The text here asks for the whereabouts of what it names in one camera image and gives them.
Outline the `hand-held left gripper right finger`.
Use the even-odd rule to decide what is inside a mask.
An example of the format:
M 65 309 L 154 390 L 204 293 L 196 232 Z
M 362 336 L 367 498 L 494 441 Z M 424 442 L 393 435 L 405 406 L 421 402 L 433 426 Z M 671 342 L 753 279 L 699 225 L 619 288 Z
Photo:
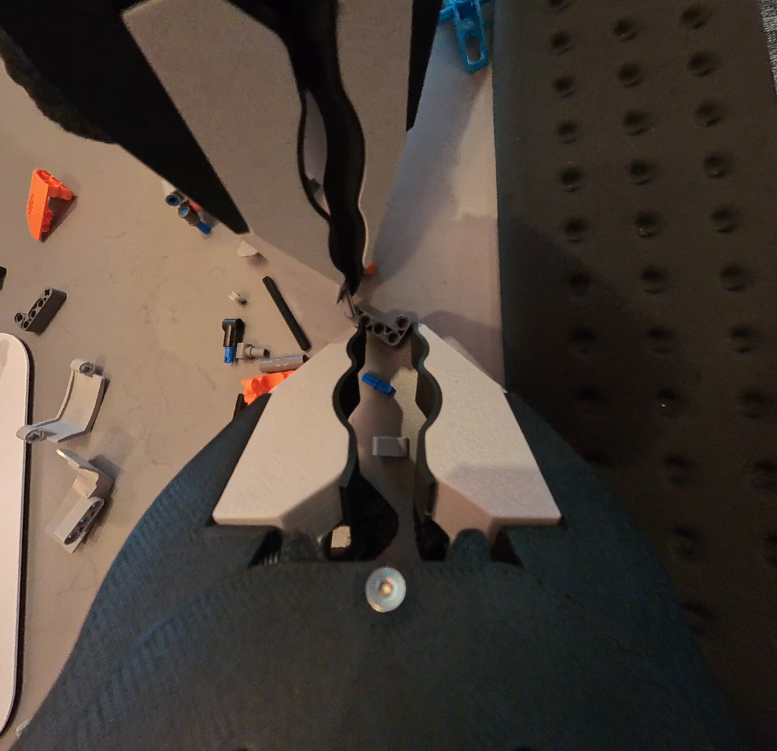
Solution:
M 503 387 L 427 325 L 412 329 L 416 445 L 414 503 L 420 524 L 448 539 L 466 530 L 495 539 L 503 528 L 561 520 Z

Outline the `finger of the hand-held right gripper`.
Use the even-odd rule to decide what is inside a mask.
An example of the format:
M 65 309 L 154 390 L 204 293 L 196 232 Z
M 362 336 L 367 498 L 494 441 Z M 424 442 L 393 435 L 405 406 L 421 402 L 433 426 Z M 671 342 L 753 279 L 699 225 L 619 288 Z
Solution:
M 355 280 L 355 108 L 338 0 L 146 0 L 123 22 L 256 246 Z
M 337 49 L 365 142 L 364 265 L 374 251 L 406 142 L 413 0 L 338 0 Z

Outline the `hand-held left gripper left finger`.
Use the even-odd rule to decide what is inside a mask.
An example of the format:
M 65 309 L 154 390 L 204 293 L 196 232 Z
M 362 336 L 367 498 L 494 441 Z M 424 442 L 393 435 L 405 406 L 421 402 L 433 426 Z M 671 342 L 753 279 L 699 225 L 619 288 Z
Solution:
M 349 417 L 360 401 L 366 332 L 328 344 L 255 405 L 259 420 L 212 513 L 215 523 L 331 532 L 357 468 Z

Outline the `dark grey angled beam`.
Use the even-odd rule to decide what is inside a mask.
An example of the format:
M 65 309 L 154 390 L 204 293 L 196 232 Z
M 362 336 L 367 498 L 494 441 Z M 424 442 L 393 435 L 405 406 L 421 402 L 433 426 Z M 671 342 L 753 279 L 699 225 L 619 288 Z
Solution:
M 413 322 L 406 315 L 399 315 L 393 322 L 383 320 L 369 311 L 356 307 L 356 319 L 366 333 L 391 348 L 399 348 L 412 329 Z

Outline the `orange angled panel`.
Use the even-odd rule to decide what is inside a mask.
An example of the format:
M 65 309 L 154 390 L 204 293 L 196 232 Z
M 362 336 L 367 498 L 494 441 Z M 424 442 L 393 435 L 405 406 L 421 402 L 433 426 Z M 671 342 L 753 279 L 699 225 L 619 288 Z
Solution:
M 278 371 L 272 373 L 261 373 L 255 377 L 249 377 L 241 380 L 242 397 L 245 405 L 251 405 L 258 397 L 270 393 L 279 384 L 282 384 L 295 371 Z

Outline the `cyan plastic brick tool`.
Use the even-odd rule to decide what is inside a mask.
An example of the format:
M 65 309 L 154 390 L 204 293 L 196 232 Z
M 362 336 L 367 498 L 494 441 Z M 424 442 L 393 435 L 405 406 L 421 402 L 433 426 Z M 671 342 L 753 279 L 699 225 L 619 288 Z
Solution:
M 451 24 L 464 71 L 475 74 L 489 63 L 483 5 L 492 0 L 443 0 L 438 24 Z

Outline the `white grey orange block assembly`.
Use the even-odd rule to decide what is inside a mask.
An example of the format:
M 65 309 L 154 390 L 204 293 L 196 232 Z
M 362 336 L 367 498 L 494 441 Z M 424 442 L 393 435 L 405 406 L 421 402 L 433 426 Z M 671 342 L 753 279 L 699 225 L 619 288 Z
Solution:
M 163 200 L 173 209 L 178 218 L 187 222 L 192 228 L 204 236 L 210 236 L 215 226 L 215 219 L 200 204 L 188 194 L 166 180 L 161 181 Z

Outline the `long black axle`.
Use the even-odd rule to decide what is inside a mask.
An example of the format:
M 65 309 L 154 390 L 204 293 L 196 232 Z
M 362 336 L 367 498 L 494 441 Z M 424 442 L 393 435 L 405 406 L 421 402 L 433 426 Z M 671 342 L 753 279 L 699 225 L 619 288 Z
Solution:
M 284 295 L 277 286 L 276 281 L 270 276 L 265 276 L 263 277 L 262 282 L 280 312 L 281 317 L 284 319 L 287 328 L 294 336 L 299 348 L 305 353 L 309 352 L 312 349 L 312 343 L 299 323 L 296 315 L 288 305 Z

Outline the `orange wedge block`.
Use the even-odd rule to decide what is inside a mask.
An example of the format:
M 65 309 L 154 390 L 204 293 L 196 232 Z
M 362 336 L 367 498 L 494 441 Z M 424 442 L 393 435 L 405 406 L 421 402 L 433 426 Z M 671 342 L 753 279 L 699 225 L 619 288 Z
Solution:
M 25 218 L 32 238 L 44 241 L 51 231 L 57 209 L 52 202 L 71 203 L 75 193 L 43 168 L 33 170 L 25 208 Z

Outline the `light grey box panel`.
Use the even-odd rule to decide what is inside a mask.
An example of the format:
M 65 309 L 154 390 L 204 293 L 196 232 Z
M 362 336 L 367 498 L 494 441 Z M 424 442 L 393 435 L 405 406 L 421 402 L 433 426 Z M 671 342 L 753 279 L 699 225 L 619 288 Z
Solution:
M 46 533 L 72 554 L 101 513 L 113 490 L 114 477 L 72 451 L 57 449 L 56 453 L 65 459 L 75 476 Z

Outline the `light grey curved fender panel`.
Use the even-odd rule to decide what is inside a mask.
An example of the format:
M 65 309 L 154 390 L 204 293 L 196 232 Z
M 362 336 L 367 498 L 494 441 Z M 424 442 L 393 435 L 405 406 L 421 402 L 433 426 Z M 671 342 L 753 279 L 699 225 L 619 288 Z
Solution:
M 23 426 L 16 432 L 16 436 L 27 444 L 41 441 L 60 444 L 86 435 L 99 413 L 106 385 L 107 379 L 99 373 L 96 364 L 85 359 L 74 359 L 57 416 Z

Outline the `black dimpled mat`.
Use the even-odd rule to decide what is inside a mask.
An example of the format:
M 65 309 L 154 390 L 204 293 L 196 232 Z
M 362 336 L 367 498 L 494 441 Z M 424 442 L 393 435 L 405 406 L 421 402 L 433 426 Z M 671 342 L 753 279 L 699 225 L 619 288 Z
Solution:
M 495 0 L 503 358 L 775 749 L 775 0 Z

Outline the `white book stand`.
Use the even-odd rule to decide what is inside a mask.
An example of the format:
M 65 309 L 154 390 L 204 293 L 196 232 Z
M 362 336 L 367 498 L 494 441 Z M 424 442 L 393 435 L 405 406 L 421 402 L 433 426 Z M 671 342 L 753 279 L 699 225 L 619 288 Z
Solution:
M 1 729 L 16 700 L 22 617 L 26 445 L 30 356 L 14 335 L 1 334 Z

